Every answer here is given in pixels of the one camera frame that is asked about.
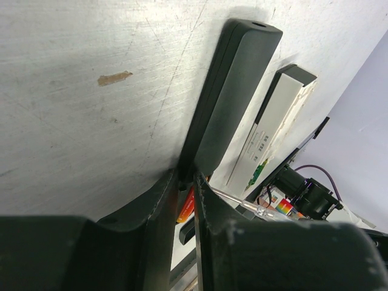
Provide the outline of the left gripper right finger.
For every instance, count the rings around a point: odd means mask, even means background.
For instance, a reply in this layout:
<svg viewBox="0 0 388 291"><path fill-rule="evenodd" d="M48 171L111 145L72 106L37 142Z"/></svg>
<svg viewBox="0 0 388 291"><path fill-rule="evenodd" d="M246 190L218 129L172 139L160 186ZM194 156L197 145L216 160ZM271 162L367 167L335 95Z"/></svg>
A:
<svg viewBox="0 0 388 291"><path fill-rule="evenodd" d="M370 236L346 223L249 220L194 176L200 290L386 290Z"/></svg>

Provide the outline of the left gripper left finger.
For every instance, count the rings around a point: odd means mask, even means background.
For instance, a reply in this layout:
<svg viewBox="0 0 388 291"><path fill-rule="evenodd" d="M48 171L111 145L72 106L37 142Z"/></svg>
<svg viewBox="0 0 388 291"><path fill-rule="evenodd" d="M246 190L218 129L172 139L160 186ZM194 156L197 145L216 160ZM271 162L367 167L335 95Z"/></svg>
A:
<svg viewBox="0 0 388 291"><path fill-rule="evenodd" d="M168 290L178 174L92 221L2 216L2 290Z"/></svg>

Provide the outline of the black battery cover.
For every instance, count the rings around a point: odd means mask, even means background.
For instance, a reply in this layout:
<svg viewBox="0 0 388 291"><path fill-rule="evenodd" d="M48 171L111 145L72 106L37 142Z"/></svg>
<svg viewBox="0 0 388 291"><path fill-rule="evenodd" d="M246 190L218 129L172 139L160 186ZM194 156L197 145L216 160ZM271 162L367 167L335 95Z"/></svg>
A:
<svg viewBox="0 0 388 291"><path fill-rule="evenodd" d="M195 220L190 219L185 223L179 231L179 241L182 245L186 245L195 236Z"/></svg>

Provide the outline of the white remote control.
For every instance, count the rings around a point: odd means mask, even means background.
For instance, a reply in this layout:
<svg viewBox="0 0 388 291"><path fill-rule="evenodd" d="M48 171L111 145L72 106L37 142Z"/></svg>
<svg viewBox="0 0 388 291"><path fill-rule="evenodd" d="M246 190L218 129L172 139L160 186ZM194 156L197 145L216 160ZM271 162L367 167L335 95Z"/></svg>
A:
<svg viewBox="0 0 388 291"><path fill-rule="evenodd" d="M270 84L226 187L244 193L256 168L273 159L301 109L315 89L316 79L296 64L279 69Z"/></svg>

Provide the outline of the black remote control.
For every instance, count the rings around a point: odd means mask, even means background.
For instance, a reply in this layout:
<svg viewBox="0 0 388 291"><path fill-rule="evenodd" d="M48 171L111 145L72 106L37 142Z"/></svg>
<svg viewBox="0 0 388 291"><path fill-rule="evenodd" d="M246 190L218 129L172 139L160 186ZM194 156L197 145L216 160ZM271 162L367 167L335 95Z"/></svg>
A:
<svg viewBox="0 0 388 291"><path fill-rule="evenodd" d="M180 182L220 165L282 36L262 22L224 24L178 160Z"/></svg>

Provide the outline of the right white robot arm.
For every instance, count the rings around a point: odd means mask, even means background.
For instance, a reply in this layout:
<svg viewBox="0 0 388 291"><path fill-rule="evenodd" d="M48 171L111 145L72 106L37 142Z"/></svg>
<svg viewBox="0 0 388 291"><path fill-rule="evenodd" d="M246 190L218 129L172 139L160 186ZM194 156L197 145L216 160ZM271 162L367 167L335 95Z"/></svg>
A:
<svg viewBox="0 0 388 291"><path fill-rule="evenodd" d="M375 226L353 213L341 200L332 178L328 188L314 178L306 178L286 164L260 185L256 201L292 219L348 222L365 229Z"/></svg>

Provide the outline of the green battery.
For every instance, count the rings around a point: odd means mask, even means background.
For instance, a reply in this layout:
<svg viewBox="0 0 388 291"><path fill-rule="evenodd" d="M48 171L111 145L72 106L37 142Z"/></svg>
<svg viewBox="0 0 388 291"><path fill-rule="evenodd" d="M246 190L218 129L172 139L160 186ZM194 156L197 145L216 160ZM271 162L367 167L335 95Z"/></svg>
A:
<svg viewBox="0 0 388 291"><path fill-rule="evenodd" d="M260 165L256 168L256 170L254 171L254 173L253 173L251 179L249 180L249 183L248 183L248 185L247 185L247 188L251 187L252 185L254 185L254 184L256 183L258 177L260 176L260 174L261 174L263 168L266 166L267 162L268 162L268 159L266 159L262 164L260 164Z"/></svg>

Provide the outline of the brown tape patch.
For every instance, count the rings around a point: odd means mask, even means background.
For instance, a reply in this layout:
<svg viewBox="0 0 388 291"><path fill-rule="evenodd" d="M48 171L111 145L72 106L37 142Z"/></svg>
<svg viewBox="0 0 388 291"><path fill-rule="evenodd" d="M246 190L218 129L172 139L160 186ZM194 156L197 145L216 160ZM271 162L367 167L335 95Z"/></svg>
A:
<svg viewBox="0 0 388 291"><path fill-rule="evenodd" d="M133 75L132 72L123 71L121 73L116 73L113 75L102 75L98 78L98 85L103 87L111 85L117 82L125 81L127 78Z"/></svg>

